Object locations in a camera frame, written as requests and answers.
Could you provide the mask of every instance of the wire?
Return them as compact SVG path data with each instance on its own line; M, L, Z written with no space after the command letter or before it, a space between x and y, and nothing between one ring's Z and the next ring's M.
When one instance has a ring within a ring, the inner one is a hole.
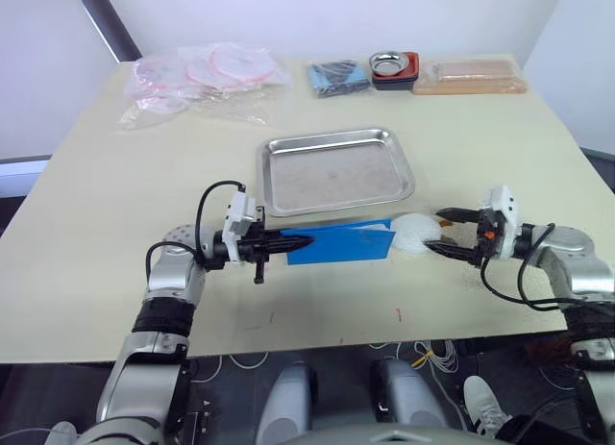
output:
M543 232L542 235L540 235L538 239L534 242L534 244L531 245L531 248L529 248L529 251L526 254L526 257L523 259L523 262L521 263L521 267L519 267L519 272L517 273L517 289L519 290L519 295L521 296L523 303L530 306L532 309L539 310L541 312L546 312L548 310L559 310L559 307L551 306L549 308L541 308L539 306L536 306L532 301L530 301L528 299L528 296L526 295L526 292L523 290L523 274L526 272L526 268L528 267L529 260L533 258L540 244L543 241L545 241L545 238L547 238L547 236L549 236L549 234L553 232L554 229L555 229L555 224L553 222L547 225L547 229L545 230L545 232Z
M210 381L213 381L214 378L216 376L218 376L218 373L220 373L220 370L222 369L222 356L218 356L218 367L215 369L215 371L213 372L213 374L208 377L205 378L204 380L190 380L191 383L195 383L195 384L204 384L204 383L209 383Z
M418 360L415 360L410 366L412 368L418 368L419 366L423 366L424 364L423 362L427 359L427 357L432 356L432 355L433 355L433 350L429 349L426 354L424 354Z
M70 433L70 432L56 431L54 429L47 429L47 428L27 428L27 429L20 429L19 431L13 431L12 433L5 433L4 435L0 435L0 440L13 437L14 435L18 435L20 433Z
M444 398L446 399L446 401L449 404L451 404L453 408L455 409L455 412L457 413L457 416L459 417L459 422L461 423L461 428L463 428L464 431L467 431L468 426L465 424L463 413L461 413L459 406L453 401L453 399L451 399L451 397L449 397L449 394L446 393L446 390L444 390L444 387L442 386L438 378L435 376L435 371L433 371L433 363L430 363L430 371L431 371L431 376L433 377L433 380L435 381L436 384L438 384L438 387L440 387L440 390L442 391L442 395L444 395Z
M494 288L493 286L491 286L491 284L489 284L489 282L487 281L487 266L489 265L489 261L491 261L491 258L486 258L483 262L482 262L482 266L480 267L480 279L482 280L482 284L484 284L484 287L487 288L489 291L491 291L493 294L495 294L497 297L504 299L505 301L508 301L509 303L515 303L515 304L525 304L521 299L517 299L517 298L513 298L511 296L506 296L505 294L502 294L500 291L498 291L496 288ZM551 299L535 299L533 301L533 303L535 304L548 304L551 301Z
M178 248L184 248L196 259L196 250L188 245L180 243L179 241L159 241L158 243L154 243L149 247L147 253L145 254L145 277L148 281L150 280L150 274L152 273L152 254L161 246L177 246Z
M563 386L558 385L558 384L554 383L553 381L551 381L549 378L547 378L547 375L545 374L545 370L543 370L542 366L538 367L538 371L540 371L540 374L545 379L545 381L547 383L549 383L550 385L552 385L553 387L555 387L556 389L559 389L559 390L575 390L574 387L563 387Z
M480 267L480 279L482 280L482 284L485 286L485 288L491 291L491 293L493 293L498 298L504 299L505 301L508 301L509 303L523 304L523 305L531 307L534 310L548 311L548 310L558 310L559 309L558 306L541 308L541 307L536 306L537 304L571 304L571 305L584 306L586 308L592 309L593 311L604 313L605 315L609 317L615 316L615 312L614 312L615 308L614 309L606 308L599 303L588 303L581 299L574 299L574 298L549 298L549 299L533 299L533 300L528 299L528 296L526 295L526 292L524 291L524 288L523 288L523 277L524 277L526 268L528 267L529 260L531 260L531 257L534 255L534 253L536 252L540 244L554 230L554 228L555 228L554 223L551 223L548 225L545 232L543 232L543 234L540 235L538 239L534 242L534 244L530 247L529 253L526 255L526 258L524 259L521 266L519 267L519 272L517 273L517 287L519 289L519 294L521 295L522 299L517 299L517 298L513 298L512 296L507 296L505 294L502 294L496 288L491 286L491 284L489 284L489 282L487 281L486 272L487 272L487 266L489 265L490 258L486 258L482 262L482 266Z
M229 358L235 365L237 365L239 368L243 368L244 370L256 370L257 368L259 368L261 365L265 363L265 361L267 360L267 357L269 357L269 353L265 352L264 357L259 363L255 365L244 365L243 363L238 362L235 357L229 356Z
M414 343L414 351L420 354L421 357L412 363L416 369L422 368L426 363L436 366L443 373L456 373L459 368L459 361L455 345L450 339L444 342L445 354L438 356L431 347L431 341L416 341Z
M203 244L201 243L201 218L203 217L203 207L205 206L205 201L207 200L209 194L217 187L221 185L236 185L237 190L240 192L246 191L246 186L238 181L218 181L210 185L203 195L201 196L201 200L199 201L199 207L196 210L196 221L194 223L194 242L196 244L197 256L196 260L199 263L205 262L205 254L203 253Z
M433 367L437 367L443 373L452 374L456 373L459 368L459 362L457 358L457 352L455 350L455 345L450 339L447 339L444 342L445 354L444 356L438 356L433 349L431 348L431 341L415 341L414 342L414 351L417 354L421 354L421 357L415 360L411 366L417 370L423 368L426 364L430 366L431 376L438 387L442 391L442 395L446 401L453 406L457 416L459 417L459 422L461 423L461 428L464 431L468 430L468 426L463 417L463 413L461 413L461 409L459 409L459 405L449 397L446 390L442 386L442 383L435 376L435 371Z
M573 399L575 399L574 396L568 396L568 397L562 397L559 399L552 398L544 402L540 407L536 409L535 413L528 419L528 422L524 425L523 428L521 428L520 431L517 432L517 434L512 438L512 440L510 440L510 442L519 443L521 439L524 437L524 435L528 432L531 425L534 424L540 416L545 414L550 409L555 408L558 405L563 404Z
M477 359L477 376L480 376L480 359L482 358L482 352L478 352L476 355Z

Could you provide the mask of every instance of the white wall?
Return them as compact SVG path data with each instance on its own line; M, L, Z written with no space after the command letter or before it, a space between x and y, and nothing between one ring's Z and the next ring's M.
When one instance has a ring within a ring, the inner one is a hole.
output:
M525 71L578 145L615 154L615 0L560 0Z
M143 54L219 40L283 54L512 53L524 64L557 0L111 0Z
M52 154L115 66L80 0L0 0L0 160Z

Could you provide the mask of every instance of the black cable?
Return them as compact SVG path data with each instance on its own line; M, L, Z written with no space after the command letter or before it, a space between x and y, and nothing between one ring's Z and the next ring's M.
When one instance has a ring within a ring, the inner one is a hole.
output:
M517 434L512 438L512 440L510 440L510 443L519 443L524 437L524 435L529 431L531 425L534 424L540 416L545 414L550 409L553 409L558 405L569 402L571 400L575 400L574 395L560 398L552 398L544 402L534 411L534 414L528 419L526 424L524 424L523 428L521 428L521 430L517 432Z
M521 263L521 267L519 267L519 272L517 273L517 289L519 290L519 295L521 296L523 303L527 306L530 306L532 309L539 310L541 312L546 312L548 310L558 310L559 307L551 306L547 308L541 308L539 306L536 306L535 303L529 300L528 296L526 295L526 292L523 290L523 275L526 272L526 268L528 267L529 261L533 258L534 254L536 253L536 250L538 250L538 247L542 244L543 241L545 241L545 238L547 238L547 236L549 236L549 234L554 231L554 229L555 224L553 222L547 225L547 229L545 230L545 232L543 232L534 242L534 244L531 245L531 248L529 248L526 257Z
M210 185L205 192L203 192L203 196L201 196L201 200L199 201L199 208L196 210L196 221L194 223L194 243L196 245L196 256L195 259L200 264L205 262L205 254L203 253L203 244L201 243L201 217L203 217L203 207L205 206L205 200L208 198L208 195L217 187L221 185L236 185L237 190L240 192L246 191L246 186L238 181L218 181Z
M482 358L482 352L478 352L476 355L477 359L477 376L480 376L480 359Z
M496 288L491 286L491 284L489 284L489 282L487 281L487 277L486 277L487 265L489 265L489 261L491 261L491 258L486 258L482 262L482 266L480 267L480 279L482 280L482 284L484 284L484 287L487 288L489 291L491 291L493 294L495 294L497 297L504 299L505 301L508 301L509 303L525 304L521 299L513 298L511 296L502 294ZM548 304L551 301L552 301L551 299L536 299L533 301L533 303L534 304Z
M147 281L150 280L150 274L152 273L152 254L161 246L177 246L178 248L184 248L188 253L196 259L196 250L188 245L184 245L179 241L159 241L149 247L147 253L145 253L145 277Z
M206 378L196 378L196 375L198 375L199 372L201 371L201 358L204 358L204 357L198 357L194 359L196 361L195 364L197 368L196 368L196 373L190 374L191 383L197 383L197 384L209 383L213 381L216 376L218 376L218 374L220 373L220 370L222 369L222 356L218 356L218 363L217 363L215 371Z
M482 266L480 267L480 279L482 280L482 284L484 284L485 288L487 288L497 297L504 299L505 301L508 301L509 303L523 304L523 305L529 306L534 310L539 310L539 311L559 310L558 306L540 308L536 306L537 304L573 304L577 306L584 306L584 307L590 308L596 312L604 313L608 316L615 316L612 309L605 308L599 303L588 303L586 301L583 301L582 299L574 299L574 298L549 298L549 299L533 299L533 300L528 299L528 296L526 295L526 292L523 289L524 273L526 271L526 268L528 267L529 260L531 260L531 257L534 255L534 253L536 252L540 244L545 240L545 238L547 238L547 236L554 230L554 228L555 228L555 224L552 223L548 225L545 232L543 232L542 235L540 235L538 239L534 242L534 244L531 245L531 247L529 248L529 252L526 255L526 258L523 260L521 267L519 267L519 272L517 273L517 287L519 288L519 294L521 295L522 299L517 299L511 296L502 294L497 289L495 289L493 286L491 286L491 284L489 284L489 282L487 281L487 277L486 277L486 271L487 271L487 266L489 265L490 258L486 258L482 262Z

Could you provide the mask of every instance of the white cable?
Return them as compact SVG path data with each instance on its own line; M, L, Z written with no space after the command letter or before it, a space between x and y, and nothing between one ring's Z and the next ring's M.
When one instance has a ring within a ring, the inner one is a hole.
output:
M47 428L27 428L27 429L20 429L19 431L13 431L12 433L5 433L4 435L0 435L0 440L13 437L14 435L18 435L19 433L70 433L70 432L56 431L56 430L47 429Z
M424 356L431 351L430 356L425 359L415 368L422 368L425 363L429 362L434 364L438 370L443 373L456 373L459 368L459 360L457 358L457 352L455 350L455 345L450 339L447 339L444 343L445 354L444 356L438 356L431 347L431 341L416 341L414 343L414 351L421 356Z
M233 356L229 356L229 358L231 359L231 361L237 365L239 368L243 368L244 370L255 370L257 368L259 368L261 365L263 365L265 363L265 361L267 360L267 357L269 356L268 352L265 352L265 356L262 358L262 360L257 363L256 365L244 365L243 363L239 363L235 357Z
M220 373L221 369L222 369L222 356L218 356L218 367L215 369L215 371L209 378L206 378L204 380L190 380L190 382L195 383L195 384L209 383L210 381L213 381L213 379L216 376L218 376L218 373Z
M563 387L561 385L557 385L556 383L554 383L553 381L551 381L549 378L547 378L547 375L545 375L544 370L542 369L542 366L538 367L538 371L540 371L540 374L542 375L542 377L545 379L545 381L547 383L549 383L550 385L552 385L553 387L555 387L556 389L559 390L575 390L574 387Z
M455 409L455 411L457 413L457 416L459 417L459 422L461 423L461 427L463 428L464 431L467 431L468 427L465 424L465 419L463 418L463 414L461 414L461 410L459 409L457 404L455 402L453 402L453 399L451 399L451 397L449 397L449 394L446 393L446 390L444 390L444 387L442 386L440 381L435 376L435 371L433 371L433 363L430 363L430 370L431 370L431 376L433 377L433 380L435 381L435 383L438 384L438 387L440 387L440 390L442 391L442 394L444 395L444 398Z

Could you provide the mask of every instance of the small metal bowl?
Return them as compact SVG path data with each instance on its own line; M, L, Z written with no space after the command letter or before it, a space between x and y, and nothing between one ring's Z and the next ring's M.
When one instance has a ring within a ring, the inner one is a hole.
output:
M407 68L407 55L398 51L381 51L369 58L372 72L381 77L392 77Z

